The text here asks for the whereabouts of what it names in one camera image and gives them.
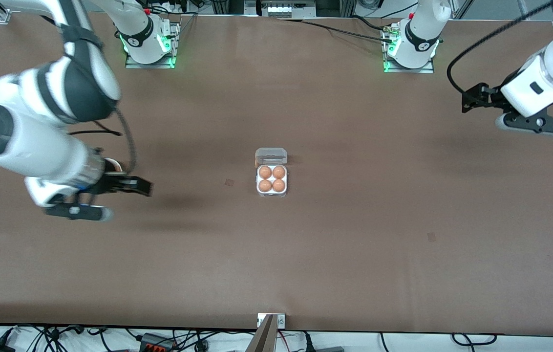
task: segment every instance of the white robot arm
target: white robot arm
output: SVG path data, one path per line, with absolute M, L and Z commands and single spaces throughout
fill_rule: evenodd
M 147 15 L 135 0 L 90 1 L 111 18 L 120 33 L 120 40 L 136 62 L 151 64 L 170 52 L 169 20 L 156 14 Z
M 107 118 L 120 99 L 80 0 L 5 3 L 50 13 L 62 33 L 64 55 L 0 77 L 0 167 L 26 176 L 31 198 L 47 214 L 69 219 L 111 216 L 108 209 L 80 203 L 82 193 L 149 196 L 151 183 L 127 175 L 118 162 L 102 158 L 66 131 L 67 125 Z M 73 195 L 73 202 L 66 202 Z
M 553 116 L 547 111 L 553 106 L 553 40 L 500 86 L 489 88 L 479 83 L 466 94 L 463 112 L 475 107 L 498 107 L 504 110 L 496 121 L 500 129 L 553 134 Z
M 450 15 L 450 0 L 419 0 L 412 16 L 398 23 L 400 40 L 388 56 L 407 68 L 423 67 L 435 54 Z

